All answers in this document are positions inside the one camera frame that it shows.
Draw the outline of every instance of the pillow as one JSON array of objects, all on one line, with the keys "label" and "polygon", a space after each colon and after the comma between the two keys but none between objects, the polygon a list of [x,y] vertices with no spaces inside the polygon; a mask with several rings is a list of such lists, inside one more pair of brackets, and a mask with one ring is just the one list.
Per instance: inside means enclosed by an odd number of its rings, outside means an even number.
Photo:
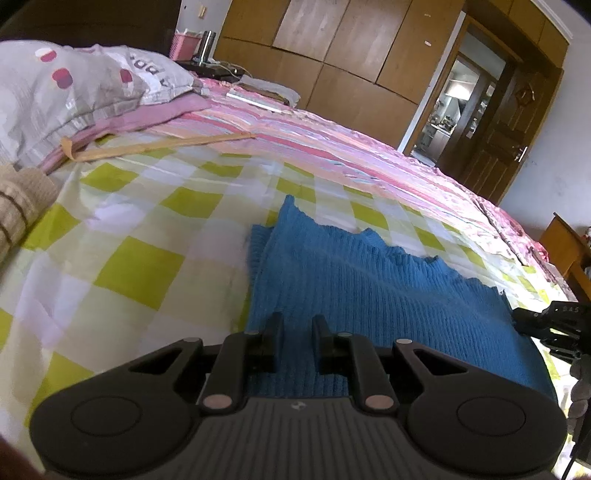
[{"label": "pillow", "polygon": [[125,46],[1,42],[0,163],[37,166],[62,137],[139,105],[167,102],[193,80],[164,56]]},{"label": "pillow", "polygon": [[101,48],[122,68],[127,68],[129,63],[132,64],[133,73],[147,85],[147,89],[140,99],[141,105],[169,102],[178,95],[193,89],[195,80],[193,75],[160,53],[128,47],[95,45],[93,48]]}]

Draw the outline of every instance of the checkered bedsheet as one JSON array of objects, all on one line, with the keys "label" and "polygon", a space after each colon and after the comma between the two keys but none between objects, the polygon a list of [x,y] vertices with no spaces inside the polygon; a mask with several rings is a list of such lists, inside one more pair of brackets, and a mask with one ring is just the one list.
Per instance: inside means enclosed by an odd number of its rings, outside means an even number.
[{"label": "checkered bedsheet", "polygon": [[[101,144],[159,138],[136,132]],[[370,227],[410,254],[439,255],[505,290],[514,307],[564,299],[535,269],[484,252],[450,225],[287,162],[183,147],[58,175],[58,201],[7,261],[0,286],[0,433],[31,456],[28,423],[48,395],[183,337],[218,343],[244,326],[249,232],[272,225],[287,194],[318,223]]]}]

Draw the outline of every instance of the blue towel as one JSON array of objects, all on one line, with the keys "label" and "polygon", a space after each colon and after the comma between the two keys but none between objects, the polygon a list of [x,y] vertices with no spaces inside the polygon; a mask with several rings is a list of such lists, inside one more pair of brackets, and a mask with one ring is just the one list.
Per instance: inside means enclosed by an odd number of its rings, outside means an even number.
[{"label": "blue towel", "polygon": [[287,196],[273,228],[253,226],[249,267],[247,329],[262,329],[276,311],[285,322],[280,371],[251,377],[250,394],[348,394],[345,378],[315,372],[311,319],[320,313],[333,332],[379,346],[409,338],[556,399],[539,351],[512,326],[505,296],[439,257],[408,255],[371,229],[318,225]]}]

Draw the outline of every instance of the wooden ruler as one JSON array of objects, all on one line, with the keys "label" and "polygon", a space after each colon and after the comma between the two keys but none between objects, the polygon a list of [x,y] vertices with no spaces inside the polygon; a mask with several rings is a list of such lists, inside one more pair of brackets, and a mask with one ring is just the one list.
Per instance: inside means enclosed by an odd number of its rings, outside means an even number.
[{"label": "wooden ruler", "polygon": [[101,158],[120,157],[121,155],[130,155],[144,153],[159,148],[190,147],[191,145],[207,145],[216,142],[227,142],[230,140],[244,140],[245,138],[255,138],[254,134],[241,133],[229,135],[213,135],[211,137],[190,137],[190,138],[167,138],[151,143],[138,143],[125,145],[123,147],[97,148],[84,152],[74,153],[72,151],[73,142],[67,137],[60,141],[61,149],[66,157],[77,162],[100,160]]}]

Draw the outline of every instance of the metal thermos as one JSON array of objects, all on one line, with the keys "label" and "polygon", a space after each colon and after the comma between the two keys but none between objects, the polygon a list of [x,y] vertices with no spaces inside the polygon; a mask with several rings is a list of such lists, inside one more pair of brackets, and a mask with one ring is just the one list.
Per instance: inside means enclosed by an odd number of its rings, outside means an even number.
[{"label": "metal thermos", "polygon": [[212,50],[213,42],[215,39],[215,32],[212,32],[211,30],[206,30],[205,32],[203,32],[201,42],[199,42],[197,51],[193,55],[193,61],[196,61],[198,63],[207,63],[209,61],[209,54]]}]

